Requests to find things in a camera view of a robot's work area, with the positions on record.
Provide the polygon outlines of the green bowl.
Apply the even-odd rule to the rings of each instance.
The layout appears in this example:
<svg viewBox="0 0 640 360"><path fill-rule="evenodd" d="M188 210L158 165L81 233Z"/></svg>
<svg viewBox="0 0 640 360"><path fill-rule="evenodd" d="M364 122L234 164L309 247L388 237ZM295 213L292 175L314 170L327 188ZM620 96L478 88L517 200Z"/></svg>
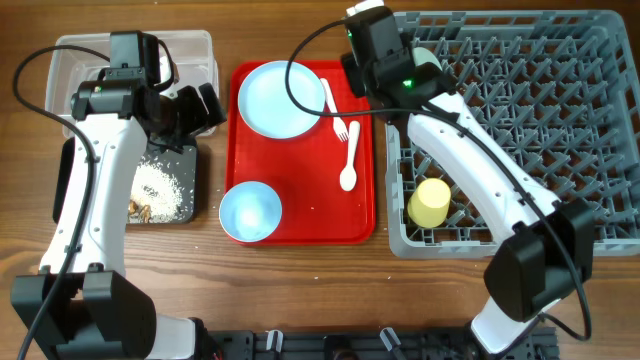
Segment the green bowl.
<svg viewBox="0 0 640 360"><path fill-rule="evenodd" d="M425 64L432 64L436 66L439 70L442 69L441 63L436 57L436 55L424 47L414 47L412 50L413 59L416 66L421 66Z"/></svg>

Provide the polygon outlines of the small light blue bowl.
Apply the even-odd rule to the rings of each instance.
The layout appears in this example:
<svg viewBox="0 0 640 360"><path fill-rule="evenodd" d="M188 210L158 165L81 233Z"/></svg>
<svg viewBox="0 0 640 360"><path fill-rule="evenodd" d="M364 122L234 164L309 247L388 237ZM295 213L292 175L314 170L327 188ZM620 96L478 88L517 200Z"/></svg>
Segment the small light blue bowl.
<svg viewBox="0 0 640 360"><path fill-rule="evenodd" d="M276 191L259 181L246 181L230 188L219 208L219 221L228 236L241 243L257 243L279 226L282 202Z"/></svg>

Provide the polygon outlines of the food scraps and rice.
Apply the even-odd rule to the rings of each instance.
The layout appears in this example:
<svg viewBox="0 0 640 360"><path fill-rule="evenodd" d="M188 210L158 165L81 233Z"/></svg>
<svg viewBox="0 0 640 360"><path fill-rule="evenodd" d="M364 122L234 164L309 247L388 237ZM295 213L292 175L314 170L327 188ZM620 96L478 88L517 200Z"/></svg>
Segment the food scraps and rice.
<svg viewBox="0 0 640 360"><path fill-rule="evenodd" d="M162 163L142 160L137 167L128 206L130 224L186 222L193 215L193 190Z"/></svg>

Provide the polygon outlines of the yellow plastic cup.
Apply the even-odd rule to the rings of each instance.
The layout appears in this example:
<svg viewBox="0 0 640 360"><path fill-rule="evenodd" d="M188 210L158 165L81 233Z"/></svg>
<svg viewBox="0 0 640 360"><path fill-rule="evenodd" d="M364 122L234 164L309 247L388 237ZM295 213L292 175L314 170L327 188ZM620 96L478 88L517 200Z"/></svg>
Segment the yellow plastic cup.
<svg viewBox="0 0 640 360"><path fill-rule="evenodd" d="M447 217L450 200L450 187L441 179L428 178L417 186L409 199L409 218L424 228L438 227Z"/></svg>

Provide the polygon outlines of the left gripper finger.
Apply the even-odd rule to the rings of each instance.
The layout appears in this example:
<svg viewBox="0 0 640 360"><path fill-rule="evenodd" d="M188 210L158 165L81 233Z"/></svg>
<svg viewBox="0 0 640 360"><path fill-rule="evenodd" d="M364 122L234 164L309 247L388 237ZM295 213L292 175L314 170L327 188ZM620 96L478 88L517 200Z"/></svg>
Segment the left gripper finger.
<svg viewBox="0 0 640 360"><path fill-rule="evenodd" d="M209 128L209 114L205 104L192 86L178 91L178 125L182 135L199 135Z"/></svg>
<svg viewBox="0 0 640 360"><path fill-rule="evenodd" d="M227 113L223 109L219 98L211 83L199 86L202 101L207 110L206 124L208 126L218 126L227 121Z"/></svg>

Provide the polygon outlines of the white plastic spoon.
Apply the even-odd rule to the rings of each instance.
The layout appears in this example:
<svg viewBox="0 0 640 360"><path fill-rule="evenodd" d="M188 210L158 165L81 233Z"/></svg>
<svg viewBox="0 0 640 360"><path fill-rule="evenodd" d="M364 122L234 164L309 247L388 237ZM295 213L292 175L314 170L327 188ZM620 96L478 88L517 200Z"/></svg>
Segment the white plastic spoon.
<svg viewBox="0 0 640 360"><path fill-rule="evenodd" d="M355 154L358 146L361 125L358 121L351 121L349 124L349 139L347 146L346 165L340 173L340 186L346 191L352 191L357 182L357 173L355 170Z"/></svg>

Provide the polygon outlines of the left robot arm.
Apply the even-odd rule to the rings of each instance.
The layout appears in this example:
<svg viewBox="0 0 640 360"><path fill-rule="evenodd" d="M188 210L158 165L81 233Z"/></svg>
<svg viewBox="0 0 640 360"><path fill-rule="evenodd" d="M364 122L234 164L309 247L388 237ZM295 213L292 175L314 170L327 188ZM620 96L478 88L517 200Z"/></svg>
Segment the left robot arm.
<svg viewBox="0 0 640 360"><path fill-rule="evenodd" d="M74 155L51 244L34 275L19 276L11 304L49 359L219 359L197 318L162 316L125 276L131 188L147 151L196 149L226 119L210 84L168 95L167 45L141 31L110 36L107 67L81 83L64 125Z"/></svg>

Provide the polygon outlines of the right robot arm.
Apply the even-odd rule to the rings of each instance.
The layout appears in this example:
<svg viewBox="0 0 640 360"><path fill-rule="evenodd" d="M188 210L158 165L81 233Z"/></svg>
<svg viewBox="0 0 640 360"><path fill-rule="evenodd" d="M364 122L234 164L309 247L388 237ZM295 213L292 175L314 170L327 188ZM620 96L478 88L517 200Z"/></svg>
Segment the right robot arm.
<svg viewBox="0 0 640 360"><path fill-rule="evenodd" d="M485 354L502 355L549 309L576 293L592 333L583 284L592 276L595 220L582 199L561 201L532 179L479 125L455 79L417 64L410 40L381 1L342 19L352 48L342 63L374 114L430 155L463 191L498 248L484 273L489 299L470 331Z"/></svg>

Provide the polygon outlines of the large light blue plate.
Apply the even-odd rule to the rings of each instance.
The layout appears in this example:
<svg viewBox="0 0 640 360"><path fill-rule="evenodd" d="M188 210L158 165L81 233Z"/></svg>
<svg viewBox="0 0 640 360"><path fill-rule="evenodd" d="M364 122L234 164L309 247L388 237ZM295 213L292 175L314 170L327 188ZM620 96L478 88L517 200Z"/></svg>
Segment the large light blue plate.
<svg viewBox="0 0 640 360"><path fill-rule="evenodd" d="M320 119L299 109L285 86L286 60L258 66L242 82L237 105L244 122L256 133L272 139L288 139L309 131ZM304 107L322 112L326 96L319 77L309 68L293 62L289 85L294 98Z"/></svg>

